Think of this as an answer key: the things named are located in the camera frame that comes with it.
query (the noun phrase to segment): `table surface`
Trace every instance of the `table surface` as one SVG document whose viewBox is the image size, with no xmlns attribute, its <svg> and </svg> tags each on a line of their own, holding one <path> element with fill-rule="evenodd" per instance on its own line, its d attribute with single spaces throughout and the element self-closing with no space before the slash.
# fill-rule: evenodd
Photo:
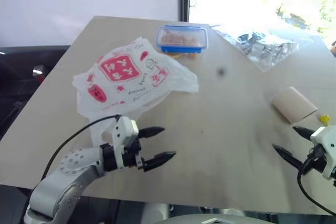
<svg viewBox="0 0 336 224">
<path fill-rule="evenodd" d="M 95 17 L 64 54 L 0 141 L 0 183 L 33 188 L 56 148 L 87 124 L 78 114 L 72 77 L 86 72 L 113 48 L 142 36 L 155 43 L 160 20 Z M 177 154 L 160 168 L 111 172 L 96 180 L 85 195 L 171 204 L 232 207 L 264 212 L 324 214 L 296 183 L 297 170 L 275 152 L 272 143 L 303 160 L 311 143 L 301 138 L 270 105 L 272 96 L 294 86 L 319 111 L 297 125 L 317 129 L 318 113 L 336 118 L 336 61 L 319 37 L 262 73 L 208 25 L 209 48 L 196 60 L 178 61 L 198 77 L 199 92 L 172 92 L 145 112 L 138 126 L 166 131 L 142 140 L 145 158 L 163 151 Z M 89 147 L 89 131 L 69 143 L 51 170 L 69 151 Z M 312 172 L 303 185 L 335 211 L 331 181 Z"/>
</svg>

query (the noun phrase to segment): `plastic bag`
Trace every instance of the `plastic bag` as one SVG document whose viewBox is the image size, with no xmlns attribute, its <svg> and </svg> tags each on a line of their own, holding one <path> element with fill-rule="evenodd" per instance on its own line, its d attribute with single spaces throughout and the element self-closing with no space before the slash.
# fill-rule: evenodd
<svg viewBox="0 0 336 224">
<path fill-rule="evenodd" d="M 283 61 L 299 48 L 312 43 L 307 34 L 293 28 L 230 29 L 224 25 L 212 27 L 219 35 L 246 54 L 262 72 Z"/>
<path fill-rule="evenodd" d="M 198 91 L 194 73 L 143 38 L 100 57 L 89 71 L 74 76 L 72 85 L 78 112 L 90 121 L 114 114 L 136 120 L 171 91 Z M 94 145 L 102 143 L 110 125 L 107 120 L 91 127 Z"/>
</svg>

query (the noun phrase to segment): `crumpled foil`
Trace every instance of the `crumpled foil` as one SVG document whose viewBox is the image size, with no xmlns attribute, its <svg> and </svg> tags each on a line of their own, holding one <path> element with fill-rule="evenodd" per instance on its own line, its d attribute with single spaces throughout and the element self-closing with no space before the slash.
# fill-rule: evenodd
<svg viewBox="0 0 336 224">
<path fill-rule="evenodd" d="M 223 28 L 212 27 L 219 35 L 244 52 L 261 71 L 266 72 L 299 49 L 300 44 L 282 39 L 269 32 L 226 33 Z"/>
</svg>

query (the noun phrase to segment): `white wall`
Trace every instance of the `white wall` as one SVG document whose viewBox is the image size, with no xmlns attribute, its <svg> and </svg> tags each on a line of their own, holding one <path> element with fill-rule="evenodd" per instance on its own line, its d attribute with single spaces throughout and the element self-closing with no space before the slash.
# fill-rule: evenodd
<svg viewBox="0 0 336 224">
<path fill-rule="evenodd" d="M 178 20 L 179 0 L 0 0 L 0 47 L 69 45 L 94 15 Z"/>
</svg>

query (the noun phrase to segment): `plastic food container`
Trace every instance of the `plastic food container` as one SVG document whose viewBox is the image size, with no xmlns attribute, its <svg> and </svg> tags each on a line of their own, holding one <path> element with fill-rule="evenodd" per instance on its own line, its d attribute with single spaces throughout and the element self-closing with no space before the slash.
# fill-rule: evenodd
<svg viewBox="0 0 336 224">
<path fill-rule="evenodd" d="M 161 26 L 156 45 L 162 52 L 199 54 L 208 46 L 206 29 L 199 26 Z"/>
</svg>

